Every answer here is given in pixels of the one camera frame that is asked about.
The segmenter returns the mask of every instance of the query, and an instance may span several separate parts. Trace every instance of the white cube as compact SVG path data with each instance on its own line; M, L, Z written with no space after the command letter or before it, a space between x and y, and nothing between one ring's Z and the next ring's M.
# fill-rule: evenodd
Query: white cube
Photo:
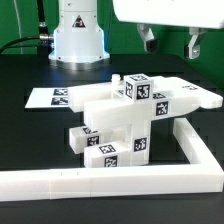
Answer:
M124 76L124 98L132 102L152 99L154 80L144 74Z
M75 154L83 153L88 146L102 144L111 139L111 130L92 132L87 126L69 130L69 144Z

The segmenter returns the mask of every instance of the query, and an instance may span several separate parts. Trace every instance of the white rectangular bar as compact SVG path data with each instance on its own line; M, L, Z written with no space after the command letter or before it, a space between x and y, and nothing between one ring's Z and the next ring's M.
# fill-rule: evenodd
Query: white rectangular bar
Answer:
M221 192L224 181L223 173L203 165L96 168L80 175L91 175L91 197Z
M79 170L51 170L50 199L90 197L90 176L80 175Z
M121 127L133 121L150 121L152 104L132 103L123 98L100 100L85 103L84 123L91 130Z
M210 150L185 118L175 119L173 134L191 164L214 166L222 171Z
M200 107L197 95L183 91L161 92L164 99L132 103L123 98L85 103L84 123L92 130L127 126L133 122L151 121L190 113Z
M0 172L0 201L50 199L49 170Z

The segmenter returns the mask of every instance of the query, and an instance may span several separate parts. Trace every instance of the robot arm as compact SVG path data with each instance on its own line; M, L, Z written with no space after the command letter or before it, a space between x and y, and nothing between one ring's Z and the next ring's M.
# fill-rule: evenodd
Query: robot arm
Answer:
M185 57L189 59L199 57L200 43L207 28L224 28L222 0L113 0L113 3L120 21L138 23L145 50L149 52L157 46L150 24L190 27L192 39L185 47Z

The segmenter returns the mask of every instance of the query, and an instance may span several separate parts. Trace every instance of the white block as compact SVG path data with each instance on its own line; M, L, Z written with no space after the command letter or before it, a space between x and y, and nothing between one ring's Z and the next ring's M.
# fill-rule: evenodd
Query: white block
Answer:
M130 166L130 149L122 141L87 147L84 165L88 168Z
M111 130L92 132L87 126L69 129L69 144L75 154L83 153L84 148L111 140Z
M132 103L123 98L88 102L84 108L84 123L91 130L127 126L152 117L150 102Z
M149 163L151 122L139 122L131 126L131 166Z
M152 120L181 116L197 110L201 105L198 95L183 91L160 91L154 93Z
M223 97L205 90L197 85L194 85L184 79L170 77L170 78L159 78L153 77L154 79L154 93L160 91L179 91L184 92L185 95L197 95L200 98L200 106L206 109L218 108L222 106Z
M152 99L153 79L144 74L124 76L123 97L132 102L149 101Z
M120 81L116 88L123 86ZM84 103L94 100L110 99L114 85L111 82L82 85L68 88L68 106L73 112L81 112L84 109Z

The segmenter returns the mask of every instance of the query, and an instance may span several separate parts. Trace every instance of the black table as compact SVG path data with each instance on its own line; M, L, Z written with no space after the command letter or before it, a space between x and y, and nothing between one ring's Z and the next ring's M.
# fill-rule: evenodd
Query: black table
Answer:
M83 114L69 108L24 109L34 87L69 87L110 81L111 74L180 77L224 95L172 55L112 55L92 71L50 67L38 56L0 56L0 171L83 167L69 146L69 128ZM224 110L199 109L186 117L224 168ZM153 121L150 165L188 163L172 136L173 118ZM224 222L224 193L148 195L1 202L1 223L203 223Z

